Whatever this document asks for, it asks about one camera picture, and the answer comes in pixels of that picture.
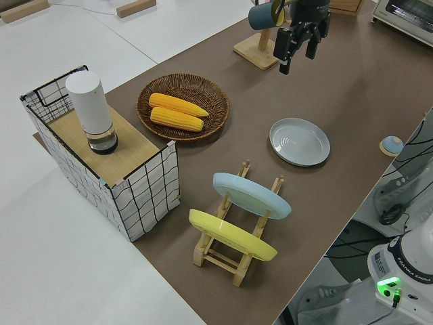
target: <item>blue mug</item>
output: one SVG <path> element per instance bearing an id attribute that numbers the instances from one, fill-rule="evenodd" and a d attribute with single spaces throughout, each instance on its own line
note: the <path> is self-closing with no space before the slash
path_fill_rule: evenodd
<path id="1" fill-rule="evenodd" d="M 248 22 L 254 30 L 279 27 L 284 22 L 284 0 L 274 0 L 256 5 L 248 12 Z"/>

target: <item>brown tabletop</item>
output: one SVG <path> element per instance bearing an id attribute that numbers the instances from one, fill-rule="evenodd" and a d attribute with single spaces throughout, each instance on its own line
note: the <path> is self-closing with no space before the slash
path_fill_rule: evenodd
<path id="1" fill-rule="evenodd" d="M 305 58 L 304 46 L 287 76 L 278 64 L 260 70 L 233 51 L 254 33 L 243 20 L 107 94 L 108 103 L 160 148 L 167 140 L 149 132 L 135 111 L 150 81 L 176 72 L 198 74 L 230 100 L 218 139 L 178 143 L 181 205 L 134 242 L 207 324 L 272 324 L 391 163 L 380 140 L 397 135 L 406 141 L 432 106 L 432 49 L 371 23 L 373 7 L 367 1 L 358 16 L 334 14 L 316 58 Z M 269 130 L 287 117 L 325 131 L 331 143 L 325 164 L 297 167 L 274 153 Z M 279 194 L 293 211 L 268 221 L 262 239 L 278 254 L 269 262 L 253 260 L 237 288 L 229 272 L 206 261 L 201 268 L 193 265 L 200 233 L 188 213 L 213 213 L 221 201 L 213 174 L 237 173 L 245 159 L 251 162 L 248 178 L 263 186 L 284 175 Z M 227 221 L 252 231 L 256 218 L 232 207 Z"/>

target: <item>oven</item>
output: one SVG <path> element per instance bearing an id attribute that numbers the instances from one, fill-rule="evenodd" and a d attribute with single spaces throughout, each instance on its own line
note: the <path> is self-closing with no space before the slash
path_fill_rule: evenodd
<path id="1" fill-rule="evenodd" d="M 375 20 L 433 47 L 433 0 L 379 0 L 373 11 Z"/>

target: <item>yellow corn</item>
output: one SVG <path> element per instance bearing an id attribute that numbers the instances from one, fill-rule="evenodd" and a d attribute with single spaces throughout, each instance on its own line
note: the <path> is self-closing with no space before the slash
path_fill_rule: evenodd
<path id="1" fill-rule="evenodd" d="M 154 107 L 150 112 L 150 120 L 156 124 L 186 131 L 199 132 L 203 129 L 203 120 L 200 120 L 198 117 L 165 107 Z"/>
<path id="2" fill-rule="evenodd" d="M 163 93 L 153 93 L 149 98 L 150 107 L 165 107 L 192 116 L 209 116 L 209 113 L 198 105 L 192 104 L 180 98 L 165 95 Z"/>

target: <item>white table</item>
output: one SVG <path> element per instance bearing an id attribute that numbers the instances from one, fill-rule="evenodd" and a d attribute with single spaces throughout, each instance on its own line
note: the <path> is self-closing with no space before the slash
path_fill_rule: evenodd
<path id="1" fill-rule="evenodd" d="M 248 15 L 248 0 L 50 1 L 0 21 L 0 323 L 203 324 L 33 138 L 19 96 L 86 64 L 104 91 Z"/>

